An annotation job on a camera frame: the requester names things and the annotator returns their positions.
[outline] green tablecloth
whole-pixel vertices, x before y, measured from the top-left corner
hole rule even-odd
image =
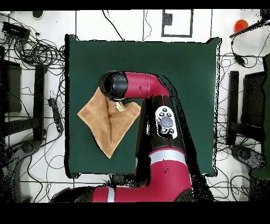
[[[138,119],[108,159],[97,147],[91,130],[77,115],[95,93],[101,75],[109,70],[119,70],[162,74],[170,79],[186,115],[201,173],[214,176],[218,43],[219,38],[209,43],[77,41],[69,35],[66,39],[70,80],[69,139],[66,144],[69,172],[134,173]],[[132,101],[139,105],[142,102],[141,99]]]

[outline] white button panel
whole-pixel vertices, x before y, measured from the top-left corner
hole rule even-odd
[[[156,132],[158,136],[165,138],[163,134],[170,133],[172,135],[172,139],[176,138],[177,137],[176,121],[175,121],[175,115],[173,114],[172,110],[167,106],[161,106],[156,110],[155,115],[156,115]],[[172,119],[172,122],[173,122],[172,127],[170,128],[161,127],[160,121],[165,116],[170,117]]]

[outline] black square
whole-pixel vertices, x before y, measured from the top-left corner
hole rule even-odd
[[[165,15],[164,15],[164,25],[165,26],[171,26],[172,25],[172,14],[171,13],[165,13]]]

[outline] brown towel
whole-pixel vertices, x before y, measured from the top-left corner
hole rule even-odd
[[[125,133],[140,114],[135,102],[123,105],[110,101],[99,87],[78,116],[90,127],[99,148],[111,158]]]

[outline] silver band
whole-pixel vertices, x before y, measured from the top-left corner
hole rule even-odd
[[[108,200],[107,202],[114,202],[114,188],[108,187]]]
[[[173,160],[186,164],[185,156],[176,150],[159,150],[149,156],[151,158],[151,165],[160,161]]]

